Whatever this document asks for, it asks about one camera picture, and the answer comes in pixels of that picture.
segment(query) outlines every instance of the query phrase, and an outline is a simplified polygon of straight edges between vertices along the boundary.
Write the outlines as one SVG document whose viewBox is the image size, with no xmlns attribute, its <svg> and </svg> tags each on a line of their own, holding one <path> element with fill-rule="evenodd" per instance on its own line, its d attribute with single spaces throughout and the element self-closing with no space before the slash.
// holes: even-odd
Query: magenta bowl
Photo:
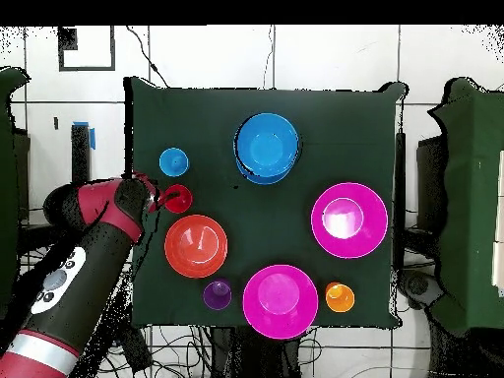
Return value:
<svg viewBox="0 0 504 378">
<path fill-rule="evenodd" d="M 383 200 L 358 183 L 341 183 L 318 198 L 311 213 L 315 239 L 338 258 L 360 258 L 382 242 L 388 217 Z"/>
<path fill-rule="evenodd" d="M 305 332 L 315 320 L 317 289 L 301 270 L 272 265 L 256 273 L 243 292 L 247 322 L 267 338 L 286 340 Z"/>
</svg>

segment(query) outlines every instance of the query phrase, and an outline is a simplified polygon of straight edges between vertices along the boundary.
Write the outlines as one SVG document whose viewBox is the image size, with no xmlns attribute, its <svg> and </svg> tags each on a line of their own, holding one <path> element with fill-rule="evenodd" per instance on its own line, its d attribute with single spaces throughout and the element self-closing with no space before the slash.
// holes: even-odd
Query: green tablecloth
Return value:
<svg viewBox="0 0 504 378">
<path fill-rule="evenodd" d="M 396 101 L 405 93 L 403 84 L 389 84 L 380 93 L 352 93 L 166 90 L 136 78 L 130 81 L 133 167 L 157 179 L 163 189 L 173 182 L 186 185 L 194 194 L 194 204 L 184 216 L 201 214 L 222 225 L 228 254 L 212 277 L 228 278 L 233 293 L 226 309 L 211 311 L 202 300 L 202 292 L 212 277 L 191 280 L 170 268 L 163 243 L 167 230 L 180 216 L 163 210 L 135 280 L 135 324 L 245 325 L 241 298 L 247 281 L 268 265 L 286 263 L 303 270 L 316 284 L 320 302 L 315 324 L 398 325 L 389 313 L 391 229 L 370 255 L 343 260 L 317 244 L 310 214 L 325 189 L 356 181 L 383 198 L 390 216 Z M 240 124 L 260 112 L 287 118 L 303 143 L 295 167 L 284 180 L 271 186 L 244 179 L 232 149 Z M 191 163 L 189 171 L 175 180 L 158 167 L 159 155 L 170 147 L 184 150 Z M 154 219 L 149 216 L 146 220 L 147 236 L 154 228 Z M 144 255 L 146 241 L 134 250 L 134 270 Z M 325 303 L 324 289 L 333 280 L 348 284 L 355 293 L 355 305 L 348 313 L 334 313 Z"/>
<path fill-rule="evenodd" d="M 448 293 L 431 308 L 450 333 L 504 328 L 504 299 L 491 283 L 499 154 L 504 150 L 504 94 L 472 80 L 449 82 L 431 114 L 448 139 L 448 218 L 440 239 L 441 281 Z"/>
</svg>

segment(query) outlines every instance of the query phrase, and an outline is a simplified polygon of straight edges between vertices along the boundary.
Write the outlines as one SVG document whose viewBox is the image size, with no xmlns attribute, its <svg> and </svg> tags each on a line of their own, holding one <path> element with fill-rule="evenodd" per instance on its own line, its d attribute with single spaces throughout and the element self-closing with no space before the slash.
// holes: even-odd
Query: blue tape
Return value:
<svg viewBox="0 0 504 378">
<path fill-rule="evenodd" d="M 94 150 L 96 149 L 95 128 L 90 129 L 90 147 Z"/>
</svg>

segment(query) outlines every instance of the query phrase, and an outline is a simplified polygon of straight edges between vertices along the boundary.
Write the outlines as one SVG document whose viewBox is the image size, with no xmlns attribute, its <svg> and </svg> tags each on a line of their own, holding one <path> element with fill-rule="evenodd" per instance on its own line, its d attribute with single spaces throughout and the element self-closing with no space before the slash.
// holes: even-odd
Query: small blue cup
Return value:
<svg viewBox="0 0 504 378">
<path fill-rule="evenodd" d="M 189 158 L 178 148 L 168 148 L 159 157 L 159 168 L 169 177 L 178 177 L 189 169 Z"/>
<path fill-rule="evenodd" d="M 246 120 L 236 132 L 234 155 L 243 176 L 256 184 L 274 184 L 292 169 L 299 140 L 290 122 L 274 113 Z"/>
</svg>

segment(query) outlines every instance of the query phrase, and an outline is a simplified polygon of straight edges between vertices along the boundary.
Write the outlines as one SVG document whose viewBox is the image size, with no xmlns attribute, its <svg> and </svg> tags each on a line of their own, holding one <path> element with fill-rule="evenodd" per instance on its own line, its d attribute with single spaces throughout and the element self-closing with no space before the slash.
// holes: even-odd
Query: plastic bowl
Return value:
<svg viewBox="0 0 504 378">
<path fill-rule="evenodd" d="M 247 119 L 234 138 L 238 169 L 257 184 L 273 184 L 284 178 L 295 163 L 298 147 L 294 127 L 274 113 Z"/>
<path fill-rule="evenodd" d="M 315 285 L 301 270 L 273 265 L 256 273 L 243 292 L 247 322 L 265 337 L 286 340 L 301 335 L 318 310 Z"/>
<path fill-rule="evenodd" d="M 387 226 L 387 210 L 380 196 L 358 183 L 328 188 L 311 213 L 315 239 L 339 258 L 359 258 L 371 253 L 383 241 Z"/>
<path fill-rule="evenodd" d="M 189 169 L 189 158 L 178 148 L 168 148 L 159 157 L 159 168 L 169 177 L 178 177 Z"/>
<path fill-rule="evenodd" d="M 223 264 L 227 255 L 227 238 L 215 220 L 201 215 L 187 216 L 168 230 L 164 253 L 178 274 L 202 279 Z"/>
</svg>

